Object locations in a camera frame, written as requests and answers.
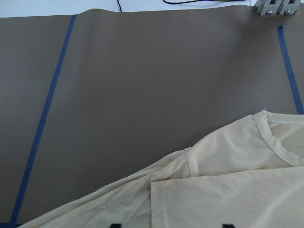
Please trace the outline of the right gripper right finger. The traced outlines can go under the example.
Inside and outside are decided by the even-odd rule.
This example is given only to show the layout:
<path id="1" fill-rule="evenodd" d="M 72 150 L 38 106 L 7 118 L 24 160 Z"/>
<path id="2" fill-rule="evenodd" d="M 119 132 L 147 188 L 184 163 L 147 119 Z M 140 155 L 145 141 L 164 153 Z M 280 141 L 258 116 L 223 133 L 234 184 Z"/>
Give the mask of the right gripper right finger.
<path id="1" fill-rule="evenodd" d="M 234 228 L 233 224 L 223 224 L 222 228 Z"/>

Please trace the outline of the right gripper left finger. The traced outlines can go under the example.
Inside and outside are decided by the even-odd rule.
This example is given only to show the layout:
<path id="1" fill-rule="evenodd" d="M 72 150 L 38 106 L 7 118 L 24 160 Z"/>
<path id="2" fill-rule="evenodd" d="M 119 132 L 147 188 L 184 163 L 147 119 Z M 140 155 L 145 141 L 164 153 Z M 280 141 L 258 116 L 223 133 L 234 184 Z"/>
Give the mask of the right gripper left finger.
<path id="1" fill-rule="evenodd" d="M 121 224 L 111 224 L 110 228 L 121 228 Z"/>

